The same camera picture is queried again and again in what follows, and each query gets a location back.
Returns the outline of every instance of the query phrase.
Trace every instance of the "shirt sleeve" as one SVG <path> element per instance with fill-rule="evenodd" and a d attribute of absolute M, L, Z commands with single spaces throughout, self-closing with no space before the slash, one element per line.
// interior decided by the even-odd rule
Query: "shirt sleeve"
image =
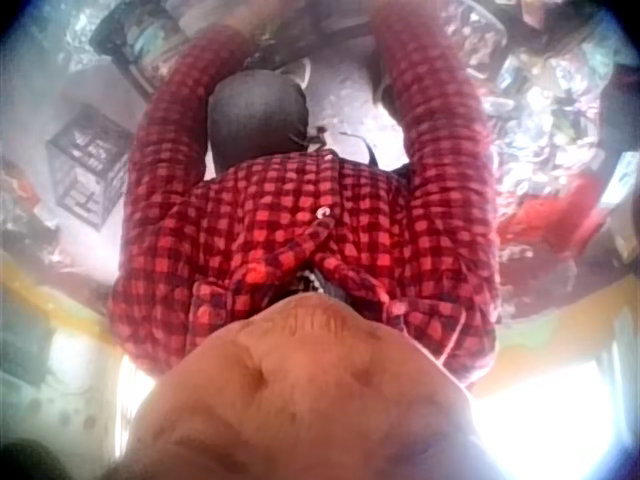
<path fill-rule="evenodd" d="M 184 355 L 184 341 L 178 340 L 186 338 L 180 333 L 187 328 L 189 302 L 183 291 L 189 291 L 193 279 L 189 242 L 172 244 L 180 237 L 174 231 L 184 226 L 163 220 L 203 181 L 208 99 L 220 81 L 242 67 L 251 47 L 235 29 L 211 27 L 182 54 L 136 134 L 129 158 L 120 277 L 108 313 L 126 353 L 152 374 L 162 373 Z M 178 254 L 185 258 L 174 258 Z M 169 255 L 181 265 L 179 271 L 166 271 Z M 164 291 L 163 285 L 174 288 Z M 174 335 L 160 338 L 160 331 Z"/>
<path fill-rule="evenodd" d="M 491 138 L 479 96 L 433 10 L 411 0 L 386 2 L 374 30 L 410 159 L 409 236 L 419 265 L 410 280 L 442 313 L 417 326 L 414 338 L 437 336 L 416 339 L 440 343 L 443 365 L 469 383 L 490 366 L 495 349 Z"/>
<path fill-rule="evenodd" d="M 240 70 L 250 51 L 240 32 L 211 27 L 188 47 L 156 93 L 129 159 L 125 245 L 203 180 L 209 97 L 219 82 Z"/>

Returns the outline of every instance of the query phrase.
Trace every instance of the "checkered shirt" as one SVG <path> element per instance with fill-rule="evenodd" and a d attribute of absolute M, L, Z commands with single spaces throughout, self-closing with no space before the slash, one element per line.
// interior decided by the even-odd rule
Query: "checkered shirt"
<path fill-rule="evenodd" d="M 404 332 L 463 384 L 495 349 L 490 138 L 479 98 L 431 20 L 388 2 L 373 30 L 411 162 L 409 185 L 333 151 L 259 158 L 205 182 L 207 100 L 252 45 L 212 27 L 158 91 L 130 157 L 109 316 L 154 375 L 260 312 L 302 268 L 366 319 Z"/>

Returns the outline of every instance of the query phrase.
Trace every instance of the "birdcage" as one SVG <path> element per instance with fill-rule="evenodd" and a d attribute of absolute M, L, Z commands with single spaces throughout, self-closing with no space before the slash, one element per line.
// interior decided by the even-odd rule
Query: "birdcage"
<path fill-rule="evenodd" d="M 83 106 L 47 142 L 57 205 L 100 230 L 120 201 L 133 135 L 90 106 Z"/>

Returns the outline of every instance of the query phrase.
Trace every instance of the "person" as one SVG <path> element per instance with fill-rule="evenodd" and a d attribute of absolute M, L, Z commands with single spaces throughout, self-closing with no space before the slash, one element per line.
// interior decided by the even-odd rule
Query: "person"
<path fill-rule="evenodd" d="M 288 6 L 251 0 L 195 39 L 137 132 L 109 309 L 159 380 L 104 478 L 499 478 L 465 390 L 495 349 L 479 98 L 433 3 L 372 0 L 408 183 L 309 153 L 297 86 L 257 100 L 278 80 L 232 76 Z M 224 173 L 205 182 L 209 138 Z"/>

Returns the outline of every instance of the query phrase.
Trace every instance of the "skin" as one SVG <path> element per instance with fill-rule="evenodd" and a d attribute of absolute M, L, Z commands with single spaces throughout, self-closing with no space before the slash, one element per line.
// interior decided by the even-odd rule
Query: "skin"
<path fill-rule="evenodd" d="M 420 478 L 443 438 L 471 435 L 467 394 L 422 347 L 304 294 L 218 331 L 163 377 L 130 454 L 154 478 Z"/>

